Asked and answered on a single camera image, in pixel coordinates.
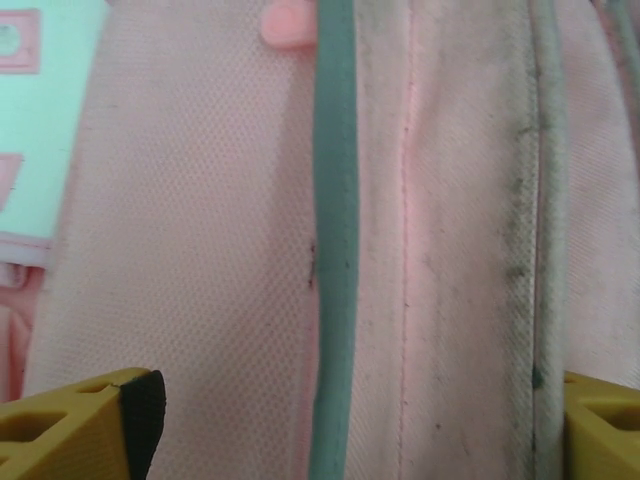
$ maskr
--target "mint green patch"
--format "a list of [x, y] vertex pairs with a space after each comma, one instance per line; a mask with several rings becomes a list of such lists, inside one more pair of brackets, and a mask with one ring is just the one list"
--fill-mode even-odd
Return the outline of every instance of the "mint green patch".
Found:
[[309, 478], [343, 480], [358, 287], [358, 153], [352, 0], [318, 8], [313, 130], [320, 372]]
[[[3, 0], [0, 10], [37, 8], [37, 75], [0, 74], [0, 153], [24, 156], [0, 212], [0, 232], [51, 238], [62, 202], [85, 85], [109, 6], [105, 0]], [[0, 27], [0, 55], [20, 43]]]

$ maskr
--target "black rubber pad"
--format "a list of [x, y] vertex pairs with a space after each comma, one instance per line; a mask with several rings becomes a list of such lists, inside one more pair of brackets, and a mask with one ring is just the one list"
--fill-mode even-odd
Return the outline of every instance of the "black rubber pad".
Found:
[[120, 386], [120, 414], [131, 480], [145, 480], [164, 428], [164, 378], [153, 371]]

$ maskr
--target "pink fabric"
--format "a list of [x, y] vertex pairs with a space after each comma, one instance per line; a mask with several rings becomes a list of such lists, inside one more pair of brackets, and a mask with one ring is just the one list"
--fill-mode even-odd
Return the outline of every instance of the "pink fabric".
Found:
[[115, 2], [88, 87], [24, 393], [161, 370], [150, 478], [308, 468], [314, 58], [265, 45], [262, 7]]
[[637, 388], [640, 201], [624, 74], [591, 3], [560, 0], [558, 18], [572, 154], [566, 366]]
[[44, 270], [29, 269], [25, 285], [19, 289], [0, 287], [0, 401], [15, 400], [22, 393], [22, 382], [37, 296]]

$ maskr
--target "pink backpack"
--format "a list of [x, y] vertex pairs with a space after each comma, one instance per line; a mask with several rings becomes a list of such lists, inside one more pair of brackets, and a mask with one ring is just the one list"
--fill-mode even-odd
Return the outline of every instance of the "pink backpack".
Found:
[[160, 369], [152, 479], [560, 479], [563, 372], [640, 387], [640, 2], [287, 1], [113, 2], [6, 385]]

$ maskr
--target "pink plastic tag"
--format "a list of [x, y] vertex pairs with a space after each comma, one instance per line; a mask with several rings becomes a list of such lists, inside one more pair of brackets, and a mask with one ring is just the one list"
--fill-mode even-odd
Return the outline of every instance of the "pink plastic tag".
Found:
[[0, 10], [0, 74], [40, 70], [40, 11]]
[[316, 44], [316, 5], [309, 0], [276, 0], [262, 13], [262, 38], [274, 48]]

